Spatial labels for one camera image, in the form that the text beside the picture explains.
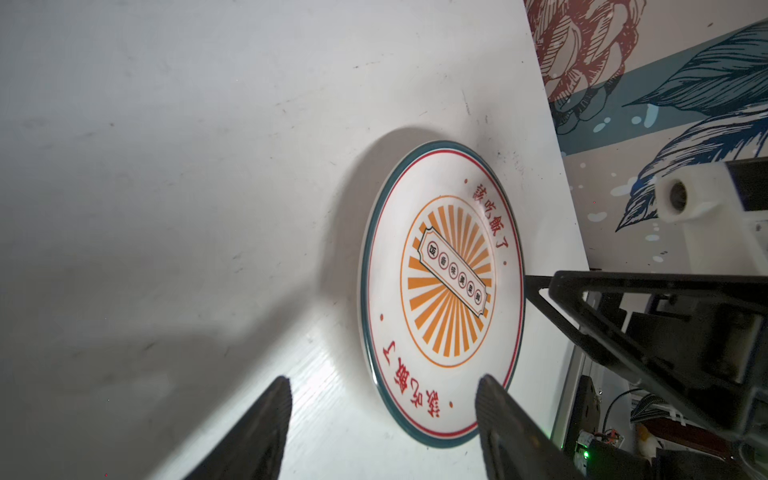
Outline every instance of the red chinese character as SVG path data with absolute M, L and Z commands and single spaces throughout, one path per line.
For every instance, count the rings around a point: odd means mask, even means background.
M 477 190 L 475 190 L 475 194 L 472 195 L 472 198 L 479 202 L 483 197 L 485 197 L 485 187 L 483 187 L 482 184 L 479 184 Z
M 399 363 L 400 366 L 397 367 L 397 373 L 395 373 L 395 382 L 397 382 L 397 385 L 400 387 L 400 394 L 403 394 L 408 388 L 408 370 L 406 370 L 406 366 L 402 364 L 400 357 L 397 357 L 397 363 Z
M 504 228 L 504 224 L 502 223 L 501 217 L 493 217 L 493 220 L 491 220 L 491 231 L 493 232 L 493 236 L 496 236 L 496 232 Z
M 416 407 L 420 407 L 424 405 L 424 400 L 422 397 L 422 394 L 419 392 L 419 382 L 416 379 L 411 379 L 411 388 L 414 389 L 413 392 L 413 400 L 411 400 L 411 403 Z
M 491 218 L 491 210 L 496 210 L 496 205 L 490 200 L 487 200 L 485 202 L 485 218 Z
M 392 343 L 389 344 L 389 348 L 384 350 L 384 358 L 386 358 L 386 364 L 389 365 L 389 351 L 391 349 L 395 348 L 395 340 L 392 341 Z
M 427 390 L 427 402 L 429 403 L 429 411 L 427 412 L 431 417 L 440 418 L 440 405 L 437 403 L 437 390 L 431 392 Z

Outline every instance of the red flower illustration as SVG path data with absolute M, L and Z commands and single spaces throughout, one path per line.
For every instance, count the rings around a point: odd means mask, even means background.
M 600 113 L 637 44 L 645 0 L 525 0 L 558 134 Z

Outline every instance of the white spot on wall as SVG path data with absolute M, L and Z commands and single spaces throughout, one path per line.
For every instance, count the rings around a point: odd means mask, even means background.
M 601 222 L 605 220 L 605 217 L 608 216 L 608 212 L 600 212 L 599 214 L 589 214 L 587 215 L 587 218 L 591 222 Z
M 651 128 L 656 123 L 656 118 L 659 116 L 659 107 L 656 105 L 648 104 L 648 110 L 645 112 L 645 121 L 643 126 Z
M 634 182 L 636 181 L 637 177 L 631 177 L 629 180 L 627 180 L 626 185 L 620 185 L 611 190 L 611 195 L 614 197 L 623 197 L 624 195 L 629 195 L 629 193 L 632 191 L 632 185 L 634 185 Z

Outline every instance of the leaf illustration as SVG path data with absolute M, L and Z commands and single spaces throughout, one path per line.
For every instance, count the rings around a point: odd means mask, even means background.
M 768 101 L 768 21 L 700 51 L 659 88 L 629 105 L 722 115 L 764 101 Z
M 768 140 L 768 104 L 749 105 L 695 124 L 668 143 L 637 175 L 630 200 L 616 231 L 656 218 L 656 179 L 680 167 L 734 160 L 746 148 L 749 156 Z

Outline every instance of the white ceramic plate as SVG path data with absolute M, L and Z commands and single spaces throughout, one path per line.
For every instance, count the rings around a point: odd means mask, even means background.
M 384 184 L 360 269 L 362 339 L 395 420 L 427 445 L 477 433 L 475 391 L 505 388 L 525 316 L 515 218 L 488 165 L 449 141 L 422 145 Z

